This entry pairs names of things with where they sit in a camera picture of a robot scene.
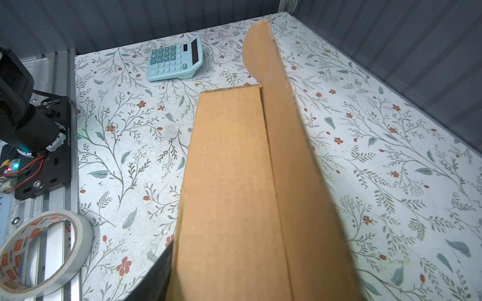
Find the brown cardboard box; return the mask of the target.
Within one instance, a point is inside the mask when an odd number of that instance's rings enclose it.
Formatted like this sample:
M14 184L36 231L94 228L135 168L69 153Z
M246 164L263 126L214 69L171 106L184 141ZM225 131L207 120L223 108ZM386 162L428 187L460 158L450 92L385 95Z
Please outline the brown cardboard box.
M166 298L362 300L268 21L243 61L256 85L199 97Z

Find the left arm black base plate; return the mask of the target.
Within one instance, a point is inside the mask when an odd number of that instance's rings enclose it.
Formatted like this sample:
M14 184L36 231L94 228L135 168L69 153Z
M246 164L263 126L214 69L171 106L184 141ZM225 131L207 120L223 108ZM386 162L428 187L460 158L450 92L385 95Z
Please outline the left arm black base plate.
M28 154L1 140L6 147L1 151L1 192L13 194L20 201L65 186L71 180L70 100L60 97L47 103L43 101L37 107L67 130L67 139L56 151Z

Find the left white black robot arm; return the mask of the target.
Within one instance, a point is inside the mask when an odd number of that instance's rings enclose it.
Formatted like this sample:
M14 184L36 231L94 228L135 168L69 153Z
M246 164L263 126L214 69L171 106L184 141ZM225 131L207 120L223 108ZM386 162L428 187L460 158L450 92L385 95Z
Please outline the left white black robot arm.
M49 100L58 95L34 90L34 79L10 49L1 49L1 140L17 150L35 154L56 151L67 139L67 130L30 103L38 94Z

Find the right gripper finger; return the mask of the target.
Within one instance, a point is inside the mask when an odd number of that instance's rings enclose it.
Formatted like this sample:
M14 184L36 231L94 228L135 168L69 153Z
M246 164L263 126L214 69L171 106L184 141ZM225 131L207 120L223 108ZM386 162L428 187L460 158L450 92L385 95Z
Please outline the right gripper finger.
M173 246L174 242L168 244L147 275L125 301L165 300L172 272Z

